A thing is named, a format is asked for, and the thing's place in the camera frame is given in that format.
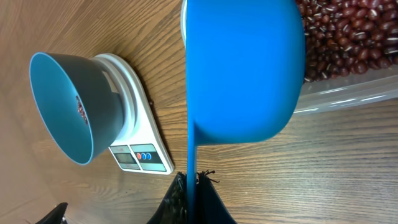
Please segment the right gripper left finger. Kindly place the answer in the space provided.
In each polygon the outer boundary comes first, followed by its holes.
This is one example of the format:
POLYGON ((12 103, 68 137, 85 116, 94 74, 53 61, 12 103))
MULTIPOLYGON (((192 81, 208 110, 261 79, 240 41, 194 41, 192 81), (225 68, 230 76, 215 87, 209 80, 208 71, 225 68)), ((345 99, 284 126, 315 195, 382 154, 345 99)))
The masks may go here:
POLYGON ((186 175, 178 172, 147 224, 187 224, 186 175))

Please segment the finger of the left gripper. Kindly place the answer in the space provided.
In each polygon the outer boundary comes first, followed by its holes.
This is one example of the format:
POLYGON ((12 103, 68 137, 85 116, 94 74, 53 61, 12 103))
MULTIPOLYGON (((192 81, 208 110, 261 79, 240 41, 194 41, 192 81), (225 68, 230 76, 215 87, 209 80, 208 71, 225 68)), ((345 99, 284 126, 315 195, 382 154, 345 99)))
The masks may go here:
POLYGON ((66 202, 58 204, 46 216, 39 220, 36 224, 68 224, 65 218, 65 212, 68 207, 66 202))

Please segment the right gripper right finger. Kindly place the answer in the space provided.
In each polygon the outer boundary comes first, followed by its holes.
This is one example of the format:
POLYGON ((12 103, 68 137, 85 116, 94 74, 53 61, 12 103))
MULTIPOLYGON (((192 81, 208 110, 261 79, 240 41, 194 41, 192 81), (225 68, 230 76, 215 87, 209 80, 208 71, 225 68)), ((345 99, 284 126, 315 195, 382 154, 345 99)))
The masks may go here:
POLYGON ((237 224, 213 186, 219 181, 209 178, 215 171, 197 173, 196 218, 199 224, 237 224))

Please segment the blue plastic measuring scoop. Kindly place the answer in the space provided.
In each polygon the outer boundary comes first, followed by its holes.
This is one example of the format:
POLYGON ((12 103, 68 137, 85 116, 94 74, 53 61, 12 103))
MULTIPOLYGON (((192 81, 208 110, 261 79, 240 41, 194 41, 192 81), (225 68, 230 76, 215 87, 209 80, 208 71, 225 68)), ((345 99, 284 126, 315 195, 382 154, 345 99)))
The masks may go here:
POLYGON ((297 105, 305 35, 293 0, 188 0, 187 216, 197 221, 197 148, 270 139, 297 105))

